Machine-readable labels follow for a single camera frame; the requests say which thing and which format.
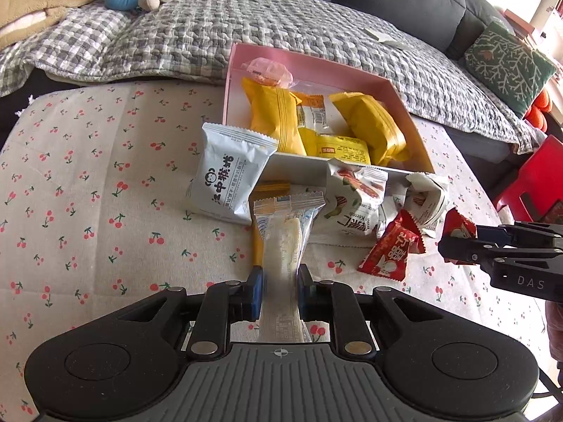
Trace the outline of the large yellow snack bag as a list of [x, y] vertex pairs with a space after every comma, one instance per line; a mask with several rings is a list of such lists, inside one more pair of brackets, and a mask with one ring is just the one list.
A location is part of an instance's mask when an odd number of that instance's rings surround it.
[[410, 120], [395, 90], [339, 91], [325, 102], [330, 107], [326, 119], [331, 133], [365, 142], [372, 165], [411, 164], [415, 151], [407, 135]]

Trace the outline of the green patterned cushion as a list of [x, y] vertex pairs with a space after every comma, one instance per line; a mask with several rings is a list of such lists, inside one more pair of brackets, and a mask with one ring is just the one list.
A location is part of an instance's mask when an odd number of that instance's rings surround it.
[[486, 26], [464, 52], [462, 62], [520, 118], [556, 73], [554, 62], [497, 21]]

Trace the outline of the red candy packet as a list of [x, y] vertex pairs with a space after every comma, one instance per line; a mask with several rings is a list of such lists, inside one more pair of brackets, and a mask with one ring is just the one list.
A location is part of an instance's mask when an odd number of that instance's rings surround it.
[[456, 265], [471, 265], [467, 258], [463, 257], [460, 250], [456, 250], [450, 243], [450, 238], [473, 239], [477, 237], [477, 227], [456, 208], [450, 209], [445, 215], [442, 237], [438, 243], [439, 253], [445, 263]]
[[382, 237], [357, 268], [360, 273], [404, 281], [409, 254], [424, 254], [422, 231], [412, 215], [402, 209], [387, 225]]

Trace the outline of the pink shallow cardboard box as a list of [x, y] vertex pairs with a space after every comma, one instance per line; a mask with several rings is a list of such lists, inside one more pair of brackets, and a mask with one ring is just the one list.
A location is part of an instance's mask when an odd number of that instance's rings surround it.
[[353, 136], [341, 114], [329, 99], [331, 94], [343, 91], [362, 92], [375, 98], [393, 117], [406, 138], [407, 159], [391, 160], [382, 167], [390, 178], [401, 179], [409, 172], [433, 172], [428, 153], [411, 115], [394, 86], [378, 75], [354, 69], [342, 64], [283, 51], [237, 43], [233, 45], [228, 64], [222, 123], [228, 126], [249, 128], [252, 109], [242, 86], [246, 77], [253, 78], [251, 64], [283, 66], [293, 76], [290, 90], [303, 94], [305, 101], [298, 107], [305, 127], [319, 134]]

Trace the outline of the yellow snack packet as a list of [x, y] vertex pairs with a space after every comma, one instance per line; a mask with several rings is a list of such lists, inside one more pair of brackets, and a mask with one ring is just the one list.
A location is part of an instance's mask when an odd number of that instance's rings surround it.
[[347, 163], [371, 164], [368, 147], [361, 139], [316, 133], [307, 128], [300, 128], [299, 133], [308, 156], [337, 158]]

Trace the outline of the red plastic stool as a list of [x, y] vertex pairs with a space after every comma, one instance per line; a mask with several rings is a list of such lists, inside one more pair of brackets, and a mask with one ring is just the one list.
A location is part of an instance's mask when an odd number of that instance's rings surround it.
[[562, 143], [549, 136], [494, 200], [516, 221], [562, 223]]

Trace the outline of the pink wafer snack packet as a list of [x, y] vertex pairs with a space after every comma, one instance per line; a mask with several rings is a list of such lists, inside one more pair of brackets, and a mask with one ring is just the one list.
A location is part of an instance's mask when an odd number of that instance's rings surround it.
[[256, 82], [271, 87], [289, 89], [294, 84], [291, 71], [282, 63], [264, 57], [257, 57], [241, 66]]

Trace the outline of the grey checkered sofa blanket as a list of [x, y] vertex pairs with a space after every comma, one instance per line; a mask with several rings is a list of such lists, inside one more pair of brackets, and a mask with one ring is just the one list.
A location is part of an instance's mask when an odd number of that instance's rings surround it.
[[[372, 28], [410, 47], [381, 45]], [[304, 53], [388, 79], [407, 110], [435, 123], [529, 153], [540, 133], [441, 51], [391, 23], [323, 0], [175, 0], [156, 12], [102, 3], [72, 9], [44, 32], [1, 52], [1, 93], [33, 70], [80, 83], [165, 76], [221, 83], [231, 48], [245, 43]]]

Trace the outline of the clear white rice cracker packet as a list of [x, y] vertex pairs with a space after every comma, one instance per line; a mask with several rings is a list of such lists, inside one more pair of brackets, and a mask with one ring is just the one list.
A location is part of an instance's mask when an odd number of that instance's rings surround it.
[[262, 343], [303, 342], [297, 293], [297, 270], [309, 234], [324, 207], [322, 192], [257, 200], [254, 214], [263, 251], [264, 292], [260, 309]]

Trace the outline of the white red fruit snack packet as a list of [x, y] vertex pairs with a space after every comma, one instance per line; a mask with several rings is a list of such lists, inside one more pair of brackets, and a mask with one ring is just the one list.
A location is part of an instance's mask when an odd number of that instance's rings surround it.
[[336, 158], [326, 167], [325, 205], [313, 231], [328, 238], [368, 237], [380, 223], [388, 173], [372, 165], [355, 167]]

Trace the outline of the orange plush pumpkin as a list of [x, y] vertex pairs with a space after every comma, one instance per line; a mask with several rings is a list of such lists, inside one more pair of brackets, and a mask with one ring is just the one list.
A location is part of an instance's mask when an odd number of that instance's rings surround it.
[[548, 90], [543, 89], [528, 108], [524, 118], [532, 127], [545, 133], [548, 130], [546, 115], [551, 109], [551, 97]]

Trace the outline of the yellow ribbed snack bag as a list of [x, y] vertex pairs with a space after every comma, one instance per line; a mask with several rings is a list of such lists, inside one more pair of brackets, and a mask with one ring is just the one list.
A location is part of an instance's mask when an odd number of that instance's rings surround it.
[[251, 106], [250, 129], [278, 140], [281, 153], [306, 156], [299, 133], [300, 98], [290, 90], [265, 86], [250, 78], [242, 78], [241, 85]]

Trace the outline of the white newsprint snack packet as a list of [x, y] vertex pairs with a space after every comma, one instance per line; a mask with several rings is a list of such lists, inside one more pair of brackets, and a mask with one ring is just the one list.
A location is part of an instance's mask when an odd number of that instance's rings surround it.
[[412, 172], [392, 176], [380, 213], [388, 223], [399, 211], [407, 211], [423, 234], [435, 237], [449, 205], [448, 182], [434, 173]]

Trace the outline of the white blue cake packet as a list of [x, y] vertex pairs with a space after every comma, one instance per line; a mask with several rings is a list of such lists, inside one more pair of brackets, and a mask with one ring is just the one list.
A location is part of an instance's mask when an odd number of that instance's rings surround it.
[[239, 225], [251, 223], [249, 196], [279, 141], [244, 128], [202, 125], [203, 152], [187, 191], [188, 211]]

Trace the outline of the orange clear snack packet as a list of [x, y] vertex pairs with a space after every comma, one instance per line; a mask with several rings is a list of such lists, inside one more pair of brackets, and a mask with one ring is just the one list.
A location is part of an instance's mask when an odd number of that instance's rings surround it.
[[297, 117], [298, 128], [313, 130], [315, 133], [333, 134], [326, 114], [323, 94], [304, 94], [294, 91], [298, 98]]

